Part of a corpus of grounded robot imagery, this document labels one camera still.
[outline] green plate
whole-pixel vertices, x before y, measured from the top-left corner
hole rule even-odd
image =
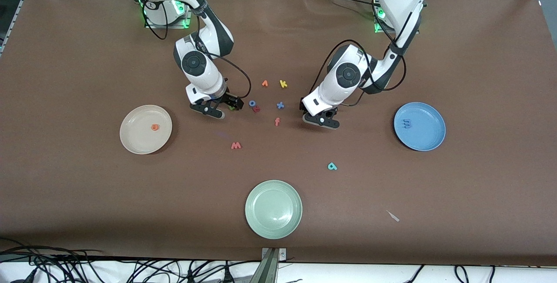
[[[247,196],[245,219],[257,235],[265,239],[282,239],[300,224],[302,200],[286,182],[262,182]]]

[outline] beige plate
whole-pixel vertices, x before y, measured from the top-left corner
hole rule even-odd
[[[120,126],[122,145],[138,155],[162,148],[172,133],[172,120],[168,112],[153,104],[133,109]]]

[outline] plate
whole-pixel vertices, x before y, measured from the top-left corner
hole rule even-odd
[[[446,128],[435,108],[422,102],[410,102],[396,111],[394,131],[406,146],[428,152],[443,142]]]
[[[120,126],[122,145],[138,155],[162,148],[172,133],[172,120],[168,112],[153,104],[133,109]]]
[[[290,184],[270,180],[255,186],[245,202],[249,227],[265,239],[290,235],[302,219],[302,200]]]

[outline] brown table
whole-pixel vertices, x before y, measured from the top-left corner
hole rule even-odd
[[[234,35],[229,59],[251,76],[258,114],[190,110],[172,57],[189,31],[156,39],[133,0],[25,0],[0,58],[0,235],[120,256],[257,259],[273,246],[295,261],[557,263],[557,57],[537,1],[427,0],[406,81],[340,108],[336,131],[304,124],[298,102],[339,41],[382,55],[370,7],[208,1]],[[242,75],[215,63],[245,92]],[[446,122],[432,152],[393,132],[412,101]],[[174,130],[141,156],[118,130],[143,104],[167,109]],[[270,179],[304,204],[277,241],[244,217],[249,191]]]

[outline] blue plate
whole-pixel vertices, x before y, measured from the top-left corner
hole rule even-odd
[[[396,111],[394,131],[406,146],[428,152],[443,142],[446,129],[443,117],[435,108],[422,102],[410,102]]]

